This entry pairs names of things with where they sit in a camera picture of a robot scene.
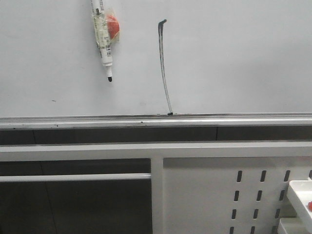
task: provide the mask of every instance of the white shelf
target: white shelf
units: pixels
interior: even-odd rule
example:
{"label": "white shelf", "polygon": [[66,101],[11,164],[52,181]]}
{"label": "white shelf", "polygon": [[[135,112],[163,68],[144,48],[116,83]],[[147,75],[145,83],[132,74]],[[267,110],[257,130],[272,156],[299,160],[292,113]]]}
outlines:
{"label": "white shelf", "polygon": [[308,203],[312,201],[312,181],[293,180],[289,182],[287,197],[306,229],[312,233],[312,212]]}
{"label": "white shelf", "polygon": [[309,234],[300,218],[281,218],[277,232],[278,234]]}

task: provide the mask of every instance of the black drawn line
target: black drawn line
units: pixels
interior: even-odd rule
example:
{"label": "black drawn line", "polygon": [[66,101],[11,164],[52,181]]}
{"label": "black drawn line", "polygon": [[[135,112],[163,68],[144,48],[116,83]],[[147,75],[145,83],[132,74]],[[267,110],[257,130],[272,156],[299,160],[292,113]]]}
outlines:
{"label": "black drawn line", "polygon": [[164,47],[163,47],[163,30],[164,30],[164,23],[167,22],[166,19],[163,21],[159,22],[158,24],[158,36],[159,36],[159,53],[160,53],[160,67],[161,67],[161,75],[162,75],[162,82],[164,84],[164,89],[165,89],[165,94],[166,94],[166,99],[169,107],[169,114],[168,115],[173,115],[171,103],[170,103],[170,98],[168,94],[168,89],[167,89],[167,82],[166,82],[166,74],[165,74],[165,64],[164,64]]}

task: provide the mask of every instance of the red object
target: red object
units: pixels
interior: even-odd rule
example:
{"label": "red object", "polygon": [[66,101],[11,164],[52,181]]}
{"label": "red object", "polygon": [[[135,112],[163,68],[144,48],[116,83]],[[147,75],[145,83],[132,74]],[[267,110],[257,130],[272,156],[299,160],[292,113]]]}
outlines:
{"label": "red object", "polygon": [[309,208],[310,211],[312,211],[312,201],[310,201],[310,202],[308,203],[308,208]]}
{"label": "red object", "polygon": [[119,23],[115,16],[108,15],[106,17],[107,20],[107,26],[108,26],[108,32],[111,37],[111,40],[114,40],[119,33]]}

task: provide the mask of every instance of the whiteboard marker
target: whiteboard marker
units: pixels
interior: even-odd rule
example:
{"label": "whiteboard marker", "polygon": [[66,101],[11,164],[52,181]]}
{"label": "whiteboard marker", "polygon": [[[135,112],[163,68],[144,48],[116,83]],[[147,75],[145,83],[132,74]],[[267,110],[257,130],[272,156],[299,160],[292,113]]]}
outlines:
{"label": "whiteboard marker", "polygon": [[108,80],[112,82],[113,57],[111,50],[111,39],[108,32],[104,6],[102,0],[91,0],[94,31],[96,34],[97,46],[99,48],[102,65],[106,68]]}

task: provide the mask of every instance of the white whiteboard surface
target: white whiteboard surface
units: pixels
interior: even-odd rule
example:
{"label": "white whiteboard surface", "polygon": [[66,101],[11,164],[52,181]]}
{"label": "white whiteboard surface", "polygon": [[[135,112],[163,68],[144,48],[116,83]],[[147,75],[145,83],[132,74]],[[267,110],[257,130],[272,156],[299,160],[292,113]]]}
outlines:
{"label": "white whiteboard surface", "polygon": [[311,0],[107,0],[113,82],[89,0],[0,1],[0,117],[312,112]]}

